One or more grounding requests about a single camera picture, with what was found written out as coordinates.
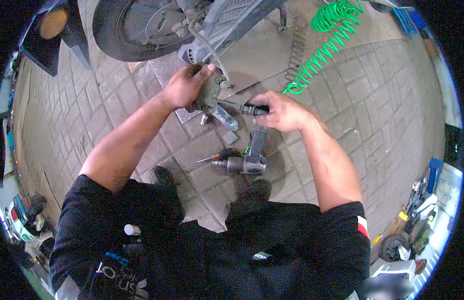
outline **cable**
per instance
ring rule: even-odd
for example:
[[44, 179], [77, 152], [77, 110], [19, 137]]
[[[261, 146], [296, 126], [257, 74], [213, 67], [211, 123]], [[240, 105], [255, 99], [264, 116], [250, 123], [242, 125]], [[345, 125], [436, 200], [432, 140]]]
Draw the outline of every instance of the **cable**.
[[307, 84], [310, 82], [309, 79], [313, 78], [313, 75], [310, 72], [318, 74], [315, 68], [322, 69], [322, 65], [318, 60], [321, 60], [324, 64], [327, 63], [324, 55], [332, 58], [330, 50], [338, 52], [337, 46], [344, 46], [342, 39], [350, 40], [348, 33], [355, 33], [355, 29], [351, 25], [359, 25], [357, 16], [363, 13], [363, 8], [359, 2], [356, 0], [358, 8], [353, 6], [347, 0], [342, 0], [339, 2], [332, 2], [328, 5], [322, 6], [318, 9], [317, 14], [310, 22], [310, 26], [318, 32], [327, 32], [334, 28], [335, 24], [338, 21], [342, 22], [342, 25], [338, 27], [339, 31], [334, 32], [333, 36], [328, 38], [328, 43], [323, 43], [322, 48], [317, 50], [317, 54], [313, 54], [311, 59], [308, 59], [304, 65], [302, 65], [302, 70], [298, 71], [298, 76], [294, 77], [293, 82], [291, 82], [282, 94], [290, 92], [292, 94], [300, 94], [302, 92], [302, 87], [307, 87]]
[[229, 77], [229, 72], [227, 71], [227, 69], [225, 68], [224, 64], [222, 63], [222, 61], [220, 60], [220, 57], [218, 56], [217, 52], [215, 51], [214, 47], [203, 37], [200, 35], [200, 33], [198, 33], [196, 30], [195, 30], [195, 23], [197, 21], [196, 20], [192, 20], [190, 21], [189, 23], [189, 31], [190, 33], [192, 33], [192, 35], [198, 39], [204, 46], [205, 48], [207, 48], [207, 50], [210, 51], [211, 55], [215, 58], [215, 60], [217, 61], [218, 65], [220, 66], [220, 69], [222, 69], [222, 72], [224, 73], [224, 76], [225, 78], [227, 79], [227, 84], [230, 85], [230, 77]]

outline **paving stone floor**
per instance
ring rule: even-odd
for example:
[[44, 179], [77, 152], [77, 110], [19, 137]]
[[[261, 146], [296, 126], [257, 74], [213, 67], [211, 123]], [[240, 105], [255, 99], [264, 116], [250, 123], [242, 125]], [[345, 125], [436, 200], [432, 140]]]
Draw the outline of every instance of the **paving stone floor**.
[[[93, 71], [87, 71], [62, 43], [59, 74], [50, 77], [30, 66], [31, 93], [24, 122], [22, 176], [44, 170], [59, 204], [85, 158], [100, 140], [147, 99], [156, 95], [184, 63], [175, 53], [127, 64], [102, 53], [91, 34], [93, 2], [80, 3]], [[259, 82], [230, 100], [242, 103], [269, 89], [280, 90], [284, 72]], [[408, 201], [410, 188], [431, 157], [444, 151], [444, 118], [439, 82], [423, 41], [395, 39], [338, 52], [295, 99], [318, 111], [352, 159], [363, 191], [371, 239], [380, 234]], [[226, 230], [227, 203], [235, 199], [234, 179], [195, 161], [225, 146], [220, 124], [200, 126], [201, 115], [181, 124], [170, 115], [145, 152], [132, 178], [148, 182], [162, 165], [172, 172], [186, 210], [210, 230]], [[239, 119], [247, 147], [252, 119]], [[317, 195], [298, 132], [269, 130], [265, 150], [271, 201], [315, 203]], [[31, 193], [34, 181], [30, 181]]]

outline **man's left hand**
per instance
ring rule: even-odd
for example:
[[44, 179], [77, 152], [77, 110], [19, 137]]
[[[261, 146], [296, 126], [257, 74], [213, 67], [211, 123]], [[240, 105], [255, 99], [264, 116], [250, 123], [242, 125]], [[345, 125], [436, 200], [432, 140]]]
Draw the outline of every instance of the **man's left hand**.
[[171, 111], [184, 108], [197, 98], [200, 88], [214, 72], [214, 64], [185, 67], [173, 75], [160, 96]]

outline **red stripe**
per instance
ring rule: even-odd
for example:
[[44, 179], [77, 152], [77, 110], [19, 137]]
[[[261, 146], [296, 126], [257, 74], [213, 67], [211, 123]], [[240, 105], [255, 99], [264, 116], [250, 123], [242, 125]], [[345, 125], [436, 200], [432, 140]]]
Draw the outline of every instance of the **red stripe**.
[[364, 236], [366, 236], [367, 238], [369, 238], [369, 234], [368, 234], [368, 232], [367, 232], [367, 229], [365, 229], [365, 227], [364, 227], [362, 224], [360, 224], [360, 223], [357, 223], [357, 224], [359, 225], [359, 231], [360, 231], [361, 233], [363, 233]]

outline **green coiled air hose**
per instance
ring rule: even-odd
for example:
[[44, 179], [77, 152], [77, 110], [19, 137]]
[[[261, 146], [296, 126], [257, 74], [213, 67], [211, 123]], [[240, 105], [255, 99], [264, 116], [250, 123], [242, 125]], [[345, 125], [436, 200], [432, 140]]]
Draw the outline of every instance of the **green coiled air hose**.
[[301, 70], [298, 72], [298, 76], [294, 77], [293, 82], [285, 88], [283, 94], [287, 92], [300, 94], [302, 92], [302, 87], [307, 87], [310, 79], [313, 78], [311, 73], [318, 74], [316, 68], [322, 69], [322, 65], [319, 60], [322, 61], [323, 64], [326, 64], [327, 60], [324, 55], [332, 58], [330, 50], [338, 52], [337, 46], [334, 44], [343, 47], [344, 43], [341, 38], [347, 41], [350, 40], [346, 32], [352, 34], [355, 33], [352, 25], [360, 24], [357, 20], [357, 16], [363, 13], [363, 8], [359, 0], [356, 1], [358, 8], [353, 6], [349, 1], [342, 0], [339, 2], [332, 2], [318, 9], [317, 14], [310, 22], [310, 26], [314, 30], [318, 32], [327, 32], [333, 29], [338, 21], [342, 22], [342, 25], [338, 27], [338, 31], [334, 32], [333, 36], [328, 38], [329, 42], [323, 43], [322, 48], [317, 50], [317, 54], [313, 54], [312, 58], [308, 59], [305, 64], [302, 65]]

